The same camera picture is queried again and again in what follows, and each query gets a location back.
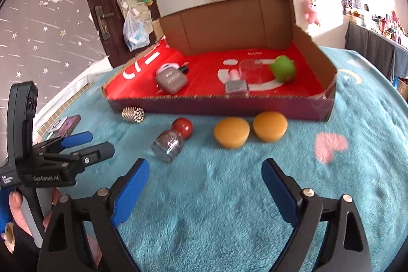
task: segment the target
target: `gray tablecloth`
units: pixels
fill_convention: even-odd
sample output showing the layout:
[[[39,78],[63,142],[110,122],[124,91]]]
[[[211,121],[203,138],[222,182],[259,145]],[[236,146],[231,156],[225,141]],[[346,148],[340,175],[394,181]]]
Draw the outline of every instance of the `gray tablecloth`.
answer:
[[[395,76],[408,79],[408,50],[389,38],[350,22],[346,49],[360,53],[391,82]]]

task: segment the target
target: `yellow dome-shaped object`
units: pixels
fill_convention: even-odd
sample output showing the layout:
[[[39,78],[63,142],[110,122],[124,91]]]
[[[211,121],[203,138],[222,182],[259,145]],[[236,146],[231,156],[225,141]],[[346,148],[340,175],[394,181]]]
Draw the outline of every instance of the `yellow dome-shaped object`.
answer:
[[[254,118],[255,134],[264,142],[276,142],[288,128],[286,117],[279,112],[262,112]]]
[[[250,132],[249,123],[238,117],[221,120],[214,127],[214,137],[227,149],[237,149],[246,142]]]

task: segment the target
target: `brown cardboard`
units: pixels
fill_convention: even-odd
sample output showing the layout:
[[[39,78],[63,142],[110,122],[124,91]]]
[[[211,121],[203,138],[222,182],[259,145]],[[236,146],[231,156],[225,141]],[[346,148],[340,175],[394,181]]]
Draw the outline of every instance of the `brown cardboard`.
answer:
[[[250,48],[286,49],[293,42],[325,92],[312,97],[170,97],[108,100],[114,111],[140,106],[146,112],[254,116],[274,110],[290,119],[327,121],[335,96],[336,68],[309,35],[296,26],[292,0],[231,0],[183,10],[154,22],[157,39],[185,55]],[[126,66],[151,50],[144,51]],[[123,69],[113,75],[108,85]]]

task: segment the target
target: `screw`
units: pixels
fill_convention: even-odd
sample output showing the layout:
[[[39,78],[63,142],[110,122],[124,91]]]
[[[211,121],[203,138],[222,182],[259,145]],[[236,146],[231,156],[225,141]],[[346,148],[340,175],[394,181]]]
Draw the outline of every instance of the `screw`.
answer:
[[[343,200],[345,200],[347,203],[353,202],[353,198],[349,194],[344,194]]]
[[[107,194],[109,194],[109,190],[108,188],[101,188],[97,191],[98,196],[106,196]]]
[[[61,202],[61,203],[65,203],[65,202],[68,201],[68,199],[69,199],[69,196],[68,196],[68,195],[62,195],[62,196],[60,197],[60,202]]]
[[[303,194],[307,197],[313,197],[315,196],[315,192],[313,191],[313,189],[310,188],[305,188],[303,189]]]

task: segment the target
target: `black cap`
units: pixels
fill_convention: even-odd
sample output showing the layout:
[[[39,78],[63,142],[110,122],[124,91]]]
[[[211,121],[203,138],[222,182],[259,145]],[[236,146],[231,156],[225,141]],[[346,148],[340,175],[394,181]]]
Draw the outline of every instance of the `black cap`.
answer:
[[[180,71],[181,73],[187,74],[187,73],[188,73],[188,67],[187,67],[187,65],[181,66],[181,67],[179,68],[179,71]]]

